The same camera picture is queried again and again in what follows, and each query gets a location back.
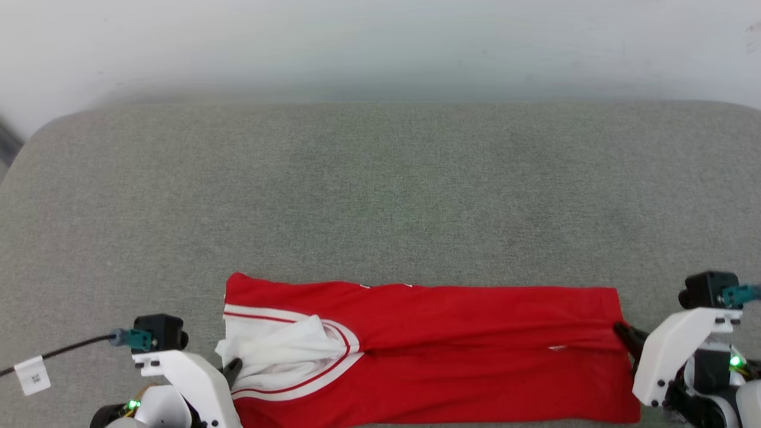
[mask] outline folded red garment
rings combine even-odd
[[[225,304],[228,338],[231,323],[277,331],[317,315],[342,343],[289,385],[239,379],[245,428],[639,421],[612,288],[292,285],[235,273]]]

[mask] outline gray fabric surface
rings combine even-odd
[[[184,318],[189,350],[216,363],[236,270],[295,283],[615,286],[628,320],[652,329],[680,310],[691,273],[761,279],[759,136],[761,112],[709,102],[64,117],[0,185],[0,366],[159,311]],[[747,354],[761,356],[759,323],[750,305],[734,335]],[[53,388],[29,398],[0,379],[0,425],[87,426],[146,382],[105,344],[46,365]],[[666,425],[659,410],[643,418]]]

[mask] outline small tag on garment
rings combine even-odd
[[[18,363],[14,368],[24,395],[29,396],[50,388],[50,377],[47,375],[41,355]]]

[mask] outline white wall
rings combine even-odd
[[[0,121],[103,105],[699,98],[761,107],[760,0],[0,0]]]

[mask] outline cable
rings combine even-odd
[[[70,350],[75,350],[77,348],[86,347],[87,345],[90,345],[93,343],[102,342],[104,340],[111,340],[111,339],[116,339],[116,335],[105,334],[103,336],[93,337],[92,339],[87,339],[87,340],[83,340],[82,342],[74,343],[73,345],[68,345],[67,347],[58,348],[57,350],[44,353],[42,355],[43,361],[46,359],[53,358],[54,356],[61,355],[62,353],[67,353]],[[7,369],[3,369],[2,371],[0,371],[0,378],[5,375],[9,375],[15,371],[16,369],[14,367],[8,367]]]

